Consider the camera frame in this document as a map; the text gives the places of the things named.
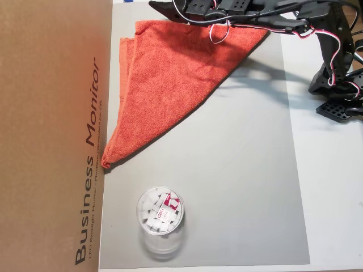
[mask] gray mat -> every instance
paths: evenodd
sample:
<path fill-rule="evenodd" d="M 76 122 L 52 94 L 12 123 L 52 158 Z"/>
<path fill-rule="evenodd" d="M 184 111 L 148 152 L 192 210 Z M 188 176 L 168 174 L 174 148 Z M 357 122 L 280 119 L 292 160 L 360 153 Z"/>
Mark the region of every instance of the gray mat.
<path fill-rule="evenodd" d="M 108 138 L 119 108 L 119 39 L 160 19 L 147 3 L 113 8 Z M 139 243 L 139 196 L 173 188 L 187 236 L 167 262 Z M 105 177 L 100 268 L 308 264 L 279 35 L 271 34 L 197 111 Z"/>

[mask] folded towel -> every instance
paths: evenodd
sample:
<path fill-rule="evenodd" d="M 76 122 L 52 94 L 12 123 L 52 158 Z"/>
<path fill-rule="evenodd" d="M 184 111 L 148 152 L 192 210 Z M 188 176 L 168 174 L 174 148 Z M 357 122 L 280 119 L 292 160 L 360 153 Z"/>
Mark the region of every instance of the folded towel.
<path fill-rule="evenodd" d="M 170 21 L 136 23 L 120 40 L 120 107 L 102 166 L 123 159 L 168 131 L 202 103 L 266 34 L 232 28 L 219 44 L 209 28 Z M 226 27 L 215 26 L 213 40 Z"/>

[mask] transparent cup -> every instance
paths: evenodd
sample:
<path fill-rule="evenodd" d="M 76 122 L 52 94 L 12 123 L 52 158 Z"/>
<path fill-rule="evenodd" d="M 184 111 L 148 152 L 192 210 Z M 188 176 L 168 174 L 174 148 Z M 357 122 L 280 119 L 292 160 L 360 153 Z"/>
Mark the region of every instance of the transparent cup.
<path fill-rule="evenodd" d="M 180 252 L 185 239 L 184 201 L 172 189 L 147 190 L 136 208 L 141 226 L 140 242 L 153 259 L 167 261 Z"/>

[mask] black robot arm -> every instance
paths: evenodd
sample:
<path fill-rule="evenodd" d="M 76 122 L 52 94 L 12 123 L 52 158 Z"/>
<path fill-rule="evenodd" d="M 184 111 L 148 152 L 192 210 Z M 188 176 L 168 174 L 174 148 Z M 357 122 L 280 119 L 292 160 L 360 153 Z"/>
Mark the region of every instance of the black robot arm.
<path fill-rule="evenodd" d="M 351 28 L 359 15 L 358 7 L 339 0 L 173 0 L 172 2 L 150 1 L 149 5 L 178 23 L 210 26 L 214 23 L 230 23 L 232 27 L 266 28 L 304 39 L 318 35 L 324 64 L 314 76 L 309 92 L 323 95 L 338 108 L 349 108 L 340 116 L 324 105 L 317 111 L 336 121 L 345 121 L 352 114 L 351 109 L 362 107 L 363 75 L 348 73 L 355 54 Z M 349 25 L 342 5 L 356 10 L 357 16 Z M 296 12 L 296 19 L 286 19 L 281 14 Z"/>

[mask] cardboard box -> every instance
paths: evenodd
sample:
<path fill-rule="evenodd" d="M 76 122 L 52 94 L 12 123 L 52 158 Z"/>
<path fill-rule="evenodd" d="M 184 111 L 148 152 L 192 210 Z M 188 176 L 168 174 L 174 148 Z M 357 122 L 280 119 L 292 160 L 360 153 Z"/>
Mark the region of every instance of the cardboard box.
<path fill-rule="evenodd" d="M 111 0 L 1 4 L 0 271 L 98 270 L 111 20 Z"/>

